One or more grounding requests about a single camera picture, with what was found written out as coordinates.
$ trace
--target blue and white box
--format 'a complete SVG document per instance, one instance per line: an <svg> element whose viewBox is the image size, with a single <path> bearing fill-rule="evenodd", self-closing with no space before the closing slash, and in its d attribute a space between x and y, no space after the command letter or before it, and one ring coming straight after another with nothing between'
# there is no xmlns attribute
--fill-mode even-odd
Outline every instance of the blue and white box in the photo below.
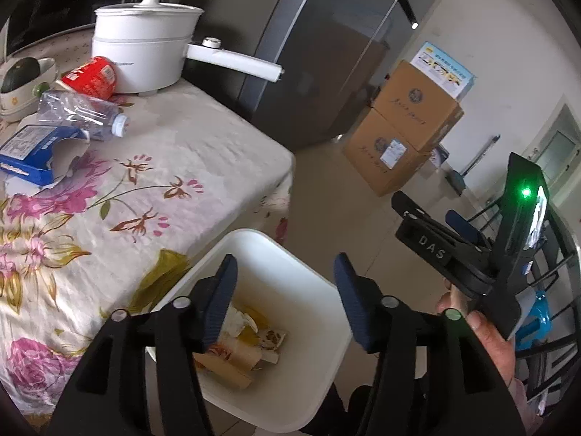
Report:
<svg viewBox="0 0 581 436"><path fill-rule="evenodd" d="M79 128L28 124L0 147L0 169L34 185L50 185L88 145L88 136Z"/></svg>
<svg viewBox="0 0 581 436"><path fill-rule="evenodd" d="M462 100L474 85L474 75L431 42L423 44L411 60L411 65L421 70L457 101Z"/></svg>

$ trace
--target red can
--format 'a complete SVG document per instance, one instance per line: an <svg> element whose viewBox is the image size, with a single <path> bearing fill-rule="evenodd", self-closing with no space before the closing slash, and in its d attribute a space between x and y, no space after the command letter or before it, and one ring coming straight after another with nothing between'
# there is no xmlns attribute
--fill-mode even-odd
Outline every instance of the red can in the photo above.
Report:
<svg viewBox="0 0 581 436"><path fill-rule="evenodd" d="M57 83L67 90L107 100L115 91L113 63L105 57L93 57L88 63L70 71Z"/></svg>

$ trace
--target paper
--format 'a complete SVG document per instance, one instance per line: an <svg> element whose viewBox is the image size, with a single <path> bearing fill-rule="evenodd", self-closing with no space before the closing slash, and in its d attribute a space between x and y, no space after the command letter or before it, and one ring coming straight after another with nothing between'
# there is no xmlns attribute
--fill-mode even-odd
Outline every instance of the paper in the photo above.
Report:
<svg viewBox="0 0 581 436"><path fill-rule="evenodd" d="M432 43L426 42L411 60L451 97L460 101L474 84L474 75Z"/></svg>
<svg viewBox="0 0 581 436"><path fill-rule="evenodd" d="M379 160L390 169L393 169L393 167L395 167L397 164L397 161L399 161L403 154L406 153L406 150L407 148L401 142L399 142L397 139L393 139L385 152L381 154Z"/></svg>
<svg viewBox="0 0 581 436"><path fill-rule="evenodd" d="M24 160L52 131L54 126L27 126L2 146L0 154Z"/></svg>

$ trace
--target bowl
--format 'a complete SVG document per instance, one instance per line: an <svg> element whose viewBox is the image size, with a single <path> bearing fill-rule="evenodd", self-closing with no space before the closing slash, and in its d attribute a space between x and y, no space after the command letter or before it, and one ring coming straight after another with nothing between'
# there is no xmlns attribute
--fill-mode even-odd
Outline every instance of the bowl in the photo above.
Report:
<svg viewBox="0 0 581 436"><path fill-rule="evenodd" d="M42 93L42 85L49 85L56 80L56 61L52 57L38 60L40 75L27 84L8 93L0 93L0 118L6 122L20 121L25 116L36 112Z"/></svg>

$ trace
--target pot handle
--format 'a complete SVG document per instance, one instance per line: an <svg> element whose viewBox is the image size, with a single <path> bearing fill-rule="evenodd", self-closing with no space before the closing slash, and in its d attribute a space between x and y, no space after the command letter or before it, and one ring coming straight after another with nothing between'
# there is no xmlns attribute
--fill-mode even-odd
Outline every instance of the pot handle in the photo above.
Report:
<svg viewBox="0 0 581 436"><path fill-rule="evenodd" d="M269 82L277 82L284 73L283 68L278 64L238 52L225 51L219 48L208 48L197 44L188 45L186 57L188 59L231 68L239 72L244 72L245 74L264 78Z"/></svg>

